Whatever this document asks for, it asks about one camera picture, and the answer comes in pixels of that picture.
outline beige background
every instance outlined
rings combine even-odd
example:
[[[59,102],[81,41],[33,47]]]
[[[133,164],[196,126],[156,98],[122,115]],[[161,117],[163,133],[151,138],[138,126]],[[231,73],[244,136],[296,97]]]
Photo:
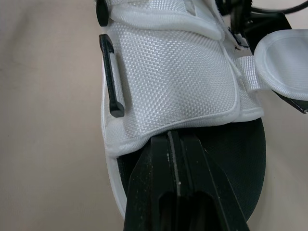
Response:
[[[308,10],[288,18],[308,28]],[[100,32],[91,0],[0,0],[0,231],[123,230],[100,128]],[[308,116],[261,99],[268,165],[249,225],[307,230]]]

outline black plastic buckle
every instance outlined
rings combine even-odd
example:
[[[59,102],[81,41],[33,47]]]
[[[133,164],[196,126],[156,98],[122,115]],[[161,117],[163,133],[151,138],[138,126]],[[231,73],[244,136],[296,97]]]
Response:
[[[96,0],[96,16],[100,26],[108,25],[109,11],[105,0]]]
[[[116,98],[116,88],[114,76],[111,68],[110,53],[115,53],[112,42],[107,34],[100,35],[100,47],[103,52],[103,62],[105,68],[106,82],[109,94],[109,110],[110,114],[115,117],[124,116],[124,107]]]

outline white nylon webbing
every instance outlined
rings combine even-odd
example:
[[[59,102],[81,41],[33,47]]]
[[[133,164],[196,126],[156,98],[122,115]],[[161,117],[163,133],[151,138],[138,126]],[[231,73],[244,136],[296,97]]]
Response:
[[[256,90],[270,90],[255,71],[255,59],[253,56],[244,56],[235,61],[242,73],[245,88],[248,92]]]

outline black cable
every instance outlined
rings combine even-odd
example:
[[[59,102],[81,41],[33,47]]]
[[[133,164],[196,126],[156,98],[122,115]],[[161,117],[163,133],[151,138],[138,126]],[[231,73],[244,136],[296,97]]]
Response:
[[[308,7],[308,0],[298,6],[288,8],[288,9],[283,9],[283,10],[267,10],[267,9],[260,9],[260,8],[252,7],[251,11],[255,13],[280,13],[282,12],[284,14],[290,14],[290,13],[301,11],[305,9],[306,7]]]

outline strap buckle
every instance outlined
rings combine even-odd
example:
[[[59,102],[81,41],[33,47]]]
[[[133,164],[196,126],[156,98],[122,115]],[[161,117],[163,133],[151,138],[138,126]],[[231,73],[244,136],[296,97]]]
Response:
[[[109,94],[109,111],[115,117],[124,116],[124,106],[117,100],[114,76],[111,68],[110,53],[115,53],[112,42],[107,34],[100,35],[100,47],[103,53],[103,62],[106,75],[106,82]]]

